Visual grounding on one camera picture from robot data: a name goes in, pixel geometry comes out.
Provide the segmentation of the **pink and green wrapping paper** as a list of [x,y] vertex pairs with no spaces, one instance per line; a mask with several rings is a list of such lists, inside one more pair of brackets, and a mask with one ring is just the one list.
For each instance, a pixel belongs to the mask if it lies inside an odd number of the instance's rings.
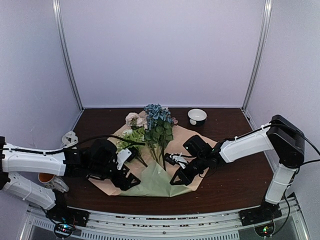
[[[169,154],[188,155],[189,153],[183,147],[183,144],[194,135],[200,136],[211,147],[214,147],[217,143],[196,131],[175,125],[173,127],[173,140],[169,142],[164,152]],[[141,156],[146,162],[147,167],[136,159],[125,164],[125,166],[130,169],[130,173],[135,175],[141,181],[140,184],[130,188],[129,190],[120,190],[120,188],[115,187],[109,179],[101,181],[90,178],[89,181],[109,196],[175,197],[196,191],[203,180],[203,176],[207,173],[207,170],[205,170],[200,176],[196,175],[192,183],[187,186],[171,185],[170,181],[178,170],[178,165],[173,166],[167,163],[166,169],[163,169],[162,165],[158,164],[152,158],[148,147],[144,147],[141,150]]]

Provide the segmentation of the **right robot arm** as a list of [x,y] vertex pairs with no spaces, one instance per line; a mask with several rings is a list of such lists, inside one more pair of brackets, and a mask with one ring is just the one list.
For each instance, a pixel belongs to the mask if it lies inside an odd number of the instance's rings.
[[272,221],[282,216],[279,203],[305,160],[304,133],[280,114],[260,128],[226,138],[211,147],[200,136],[190,137],[183,147],[191,162],[174,173],[170,184],[189,185],[207,168],[213,169],[263,152],[272,166],[273,177],[260,206],[239,212],[243,226]]

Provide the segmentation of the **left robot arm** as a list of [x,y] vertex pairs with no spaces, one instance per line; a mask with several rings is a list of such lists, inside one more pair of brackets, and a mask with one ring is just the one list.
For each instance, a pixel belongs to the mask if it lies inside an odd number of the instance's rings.
[[140,180],[124,165],[131,161],[138,142],[122,152],[110,140],[110,135],[91,137],[93,144],[80,148],[79,143],[57,150],[18,147],[0,138],[0,188],[44,209],[48,219],[59,224],[86,226],[89,212],[67,206],[64,194],[42,187],[21,176],[21,172],[44,173],[67,178],[109,179],[122,191],[140,184]]

